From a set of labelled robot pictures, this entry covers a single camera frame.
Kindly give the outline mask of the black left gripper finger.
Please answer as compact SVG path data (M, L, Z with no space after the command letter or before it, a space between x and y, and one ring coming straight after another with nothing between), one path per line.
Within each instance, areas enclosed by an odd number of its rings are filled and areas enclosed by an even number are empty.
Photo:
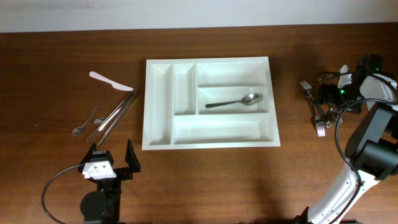
M128 164L128 167L131 172L140 172L141 171L141 165L140 165L140 163L137 159L137 156L134 152L133 144L130 139L127 140L125 162Z
M97 151L97 145L93 143L84 158L81 160L80 164L85 164L90 161L90 159L93 157L94 152Z

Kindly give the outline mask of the large steel spoon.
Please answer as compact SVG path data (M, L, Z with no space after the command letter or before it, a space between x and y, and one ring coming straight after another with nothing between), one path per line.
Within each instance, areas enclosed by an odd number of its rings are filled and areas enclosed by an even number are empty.
M337 110L334 110L333 107L329 107L326 115L328 116L330 121L332 121L333 123L337 123L340 114L339 112L337 112Z
M227 102L222 102L222 103L210 103L206 104L205 108L216 108L219 106L226 106L226 105L231 105L234 103L241 103L244 106L251 106L256 104L257 102L261 101L263 98L263 94L260 93L250 93L246 96L244 96L242 99L237 100L237 101L227 101Z

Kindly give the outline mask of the steel fork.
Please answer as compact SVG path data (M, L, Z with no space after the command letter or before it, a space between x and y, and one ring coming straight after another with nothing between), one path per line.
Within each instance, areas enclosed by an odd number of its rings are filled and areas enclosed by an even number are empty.
M325 126L328 128L332 127L331 121L328 119L326 114L323 112L321 106L315 100L313 87L306 81L301 81L300 84L306 92L307 96L310 98L311 105L318 111L318 114L320 115L320 118L324 122Z
M307 97L308 105L312 112L312 123L314 124L317 135L320 138L325 137L326 136L325 124L323 123L322 119L317 116L317 114L315 112L313 100L311 99L311 97L309 95L306 95L306 97Z

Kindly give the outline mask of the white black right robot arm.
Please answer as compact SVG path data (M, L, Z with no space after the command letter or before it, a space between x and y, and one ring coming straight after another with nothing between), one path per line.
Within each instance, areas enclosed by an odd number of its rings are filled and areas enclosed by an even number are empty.
M124 205L140 222L339 223L397 174L396 89L378 69L351 76L330 129L314 122L311 86L267 57L148 60L129 113L141 171Z

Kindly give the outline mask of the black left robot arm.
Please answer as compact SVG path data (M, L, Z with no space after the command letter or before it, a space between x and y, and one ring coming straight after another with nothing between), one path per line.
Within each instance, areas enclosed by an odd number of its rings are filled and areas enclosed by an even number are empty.
M132 179L129 167L113 168L109 151L98 151L92 144L80 164L78 172L92 183L96 190L87 193L80 203L84 223L119 224L121 206L121 182Z

